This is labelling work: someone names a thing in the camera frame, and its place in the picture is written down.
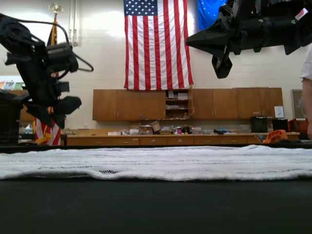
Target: cardboard box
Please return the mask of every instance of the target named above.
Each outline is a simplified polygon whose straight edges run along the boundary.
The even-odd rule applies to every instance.
[[[187,100],[189,98],[188,93],[178,93],[177,94],[177,99],[179,100]]]
[[[139,129],[130,129],[130,135],[139,135]]]
[[[153,128],[151,125],[140,126],[140,134],[141,135],[152,135]]]
[[[120,136],[121,132],[108,132],[109,136]]]
[[[151,126],[152,126],[154,132],[158,132],[161,130],[159,121],[154,121],[153,123],[151,123]]]

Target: upper cabinet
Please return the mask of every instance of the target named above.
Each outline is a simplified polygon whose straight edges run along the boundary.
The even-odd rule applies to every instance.
[[[275,106],[283,106],[280,88],[94,90],[93,120],[275,118]]]
[[[283,93],[281,88],[260,89],[261,115],[275,118],[275,106],[283,106]]]
[[[94,90],[93,120],[164,119],[166,93]]]
[[[260,91],[256,88],[236,90],[239,118],[250,118],[261,115]]]
[[[213,119],[214,110],[214,90],[213,89],[193,89],[193,118]]]
[[[140,94],[140,114],[141,119],[166,118],[166,92],[142,92]]]
[[[141,93],[136,91],[117,90],[117,119],[141,119]]]
[[[237,119],[236,89],[214,89],[214,118]]]
[[[117,90],[93,91],[93,120],[115,120],[117,118]]]

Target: white towel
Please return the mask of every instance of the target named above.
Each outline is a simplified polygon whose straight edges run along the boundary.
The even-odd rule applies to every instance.
[[[312,150],[266,146],[49,150],[0,154],[0,179],[275,180],[312,176]]]

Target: black cable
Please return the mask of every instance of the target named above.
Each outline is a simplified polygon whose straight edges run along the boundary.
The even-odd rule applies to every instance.
[[[10,17],[10,18],[12,18],[12,19],[14,19],[14,20],[16,20],[18,22],[22,22],[22,23],[42,23],[42,24],[55,25],[56,27],[59,27],[63,31],[63,33],[65,35],[66,43],[69,44],[69,39],[68,39],[68,35],[67,35],[66,30],[62,26],[57,24],[57,23],[50,23],[50,22],[43,22],[43,21],[34,21],[34,20],[23,20],[23,19],[17,19],[17,18],[13,18],[13,17]],[[88,63],[86,60],[82,59],[81,57],[79,57],[76,54],[75,54],[75,56],[79,60],[81,60],[82,62],[84,62],[85,64],[87,64],[91,68],[90,70],[87,70],[87,69],[84,69],[84,68],[78,68],[78,70],[85,71],[85,72],[93,72],[94,71],[94,67],[90,63]],[[65,73],[62,76],[60,76],[59,79],[63,78],[67,73],[68,73],[68,71],[65,71]]]
[[[68,35],[67,35],[66,30],[62,26],[57,24],[57,23],[50,23],[50,22],[43,22],[43,21],[34,21],[34,20],[23,20],[23,19],[13,18],[13,17],[10,17],[10,16],[7,16],[7,17],[12,18],[12,19],[14,19],[14,20],[16,20],[18,22],[22,22],[22,23],[42,23],[42,24],[55,25],[56,27],[59,27],[63,31],[63,33],[65,35],[66,43],[69,44],[69,39],[68,39]]]
[[[87,65],[91,68],[91,70],[87,70],[87,69],[84,69],[84,68],[78,68],[78,70],[80,70],[80,71],[85,71],[85,72],[93,72],[93,71],[94,71],[94,67],[93,67],[91,64],[89,64],[86,60],[82,59],[82,58],[79,57],[78,55],[76,55],[76,57],[77,57],[80,61],[84,62],[85,64],[87,64]]]

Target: black box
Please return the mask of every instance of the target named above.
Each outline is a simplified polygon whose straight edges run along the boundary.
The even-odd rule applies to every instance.
[[[0,99],[0,145],[17,145],[20,131],[20,109]]]
[[[252,133],[267,133],[268,119],[266,116],[255,116],[250,118]]]
[[[273,130],[274,131],[285,130],[286,133],[289,132],[287,119],[273,119],[272,124],[273,124]]]

